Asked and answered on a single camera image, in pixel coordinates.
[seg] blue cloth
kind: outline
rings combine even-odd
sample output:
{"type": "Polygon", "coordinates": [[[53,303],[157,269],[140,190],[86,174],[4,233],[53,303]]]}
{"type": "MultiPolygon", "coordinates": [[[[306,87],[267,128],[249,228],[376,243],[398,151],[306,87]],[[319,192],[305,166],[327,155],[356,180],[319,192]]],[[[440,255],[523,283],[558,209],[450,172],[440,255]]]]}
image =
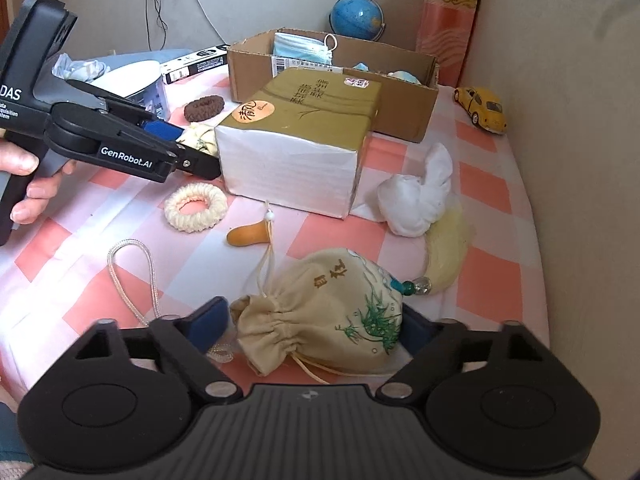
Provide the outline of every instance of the blue cloth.
{"type": "Polygon", "coordinates": [[[31,463],[18,434],[15,413],[0,402],[0,462],[10,461],[31,463]]]}

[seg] pink curtain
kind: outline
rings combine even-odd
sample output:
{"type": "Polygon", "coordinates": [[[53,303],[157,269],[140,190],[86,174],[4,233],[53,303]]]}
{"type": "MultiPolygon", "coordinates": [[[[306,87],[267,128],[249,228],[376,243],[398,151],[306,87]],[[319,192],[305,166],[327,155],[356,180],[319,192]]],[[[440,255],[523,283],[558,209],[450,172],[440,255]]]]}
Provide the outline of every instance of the pink curtain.
{"type": "Polygon", "coordinates": [[[416,50],[438,57],[442,85],[456,86],[478,0],[424,0],[416,50]]]}

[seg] human hand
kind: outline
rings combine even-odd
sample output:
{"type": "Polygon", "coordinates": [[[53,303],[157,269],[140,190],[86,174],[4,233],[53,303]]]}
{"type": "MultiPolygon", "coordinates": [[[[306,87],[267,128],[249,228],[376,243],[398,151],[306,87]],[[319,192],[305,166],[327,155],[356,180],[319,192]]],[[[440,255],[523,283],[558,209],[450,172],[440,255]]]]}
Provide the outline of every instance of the human hand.
{"type": "MultiPolygon", "coordinates": [[[[38,158],[15,144],[2,139],[0,130],[0,171],[15,175],[33,173],[40,161],[38,158]]],[[[55,175],[35,178],[27,186],[27,198],[18,202],[11,211],[11,220],[17,224],[31,224],[42,214],[49,200],[55,197],[64,174],[71,174],[76,168],[74,160],[68,161],[55,175]]]]}

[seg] yellow toy car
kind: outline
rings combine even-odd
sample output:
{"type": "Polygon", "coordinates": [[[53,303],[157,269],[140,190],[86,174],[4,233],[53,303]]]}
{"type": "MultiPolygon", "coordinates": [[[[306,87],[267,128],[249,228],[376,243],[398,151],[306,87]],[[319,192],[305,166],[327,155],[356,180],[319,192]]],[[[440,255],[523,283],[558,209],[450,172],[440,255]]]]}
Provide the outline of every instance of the yellow toy car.
{"type": "Polygon", "coordinates": [[[493,134],[503,134],[507,121],[498,96],[487,88],[461,86],[453,92],[455,102],[462,105],[476,126],[493,134]]]}

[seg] cardboard box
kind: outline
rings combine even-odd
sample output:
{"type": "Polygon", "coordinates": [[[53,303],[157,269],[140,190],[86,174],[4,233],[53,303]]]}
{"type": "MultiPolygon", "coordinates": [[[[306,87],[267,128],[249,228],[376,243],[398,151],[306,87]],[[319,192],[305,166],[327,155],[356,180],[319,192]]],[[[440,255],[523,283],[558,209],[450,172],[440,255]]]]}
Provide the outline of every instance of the cardboard box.
{"type": "Polygon", "coordinates": [[[424,138],[438,96],[435,57],[384,43],[337,36],[338,47],[334,50],[334,66],[314,66],[313,63],[272,56],[276,32],[288,32],[321,41],[326,36],[325,32],[280,28],[263,32],[229,47],[228,65],[234,101],[241,103],[250,99],[278,70],[283,70],[291,62],[295,63],[294,66],[304,68],[331,69],[354,78],[382,84],[380,108],[373,123],[373,130],[412,142],[420,142],[424,138]],[[365,63],[373,72],[349,68],[359,62],[365,63]],[[375,73],[387,74],[397,70],[405,70],[415,75],[424,86],[375,73]]]}
{"type": "Polygon", "coordinates": [[[160,65],[162,78],[167,85],[180,81],[191,75],[205,70],[226,65],[226,49],[228,45],[212,46],[204,50],[193,52],[187,56],[172,59],[160,65]]]}
{"type": "Polygon", "coordinates": [[[381,85],[289,68],[216,126],[233,194],[345,218],[381,85]]]}

